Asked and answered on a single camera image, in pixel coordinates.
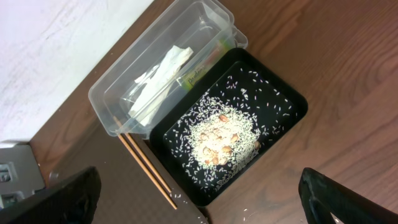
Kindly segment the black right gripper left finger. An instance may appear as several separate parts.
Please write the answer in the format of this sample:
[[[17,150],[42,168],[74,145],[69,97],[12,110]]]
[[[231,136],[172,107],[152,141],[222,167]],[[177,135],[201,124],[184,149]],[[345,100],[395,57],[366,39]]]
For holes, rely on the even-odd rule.
[[[1,223],[90,224],[100,193],[99,172],[90,166],[1,210]]]

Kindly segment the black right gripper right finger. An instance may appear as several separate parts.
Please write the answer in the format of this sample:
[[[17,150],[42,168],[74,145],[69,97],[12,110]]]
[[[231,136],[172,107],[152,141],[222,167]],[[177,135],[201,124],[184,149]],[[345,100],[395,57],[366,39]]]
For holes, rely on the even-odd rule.
[[[368,200],[329,177],[306,167],[298,192],[309,224],[397,223],[397,214]]]

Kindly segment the rice and shell waste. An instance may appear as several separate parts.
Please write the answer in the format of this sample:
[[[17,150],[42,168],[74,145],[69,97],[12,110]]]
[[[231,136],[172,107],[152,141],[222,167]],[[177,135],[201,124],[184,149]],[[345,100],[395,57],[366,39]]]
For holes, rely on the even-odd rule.
[[[223,75],[164,134],[200,191],[219,191],[297,115],[291,100],[254,71]]]

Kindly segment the white paper napkin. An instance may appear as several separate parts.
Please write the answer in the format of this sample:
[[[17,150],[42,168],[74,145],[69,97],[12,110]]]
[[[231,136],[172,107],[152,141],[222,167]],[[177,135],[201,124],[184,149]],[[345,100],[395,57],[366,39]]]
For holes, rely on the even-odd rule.
[[[181,49],[174,45],[165,54],[155,74],[145,81],[146,85],[129,110],[129,116],[134,117],[143,126],[149,125],[159,109],[157,103],[150,103],[150,100],[166,86],[168,81],[174,78],[192,54],[193,50],[190,47]]]

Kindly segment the green foil wrapper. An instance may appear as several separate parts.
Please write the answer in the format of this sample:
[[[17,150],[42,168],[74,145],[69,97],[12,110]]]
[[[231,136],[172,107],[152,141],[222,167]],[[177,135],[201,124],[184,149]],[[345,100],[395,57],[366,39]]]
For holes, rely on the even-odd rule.
[[[217,61],[230,49],[234,47],[232,42],[217,41],[203,58],[199,59],[198,63],[193,66],[182,77],[180,85],[187,91],[191,90],[193,86],[209,71],[209,69],[217,63]]]

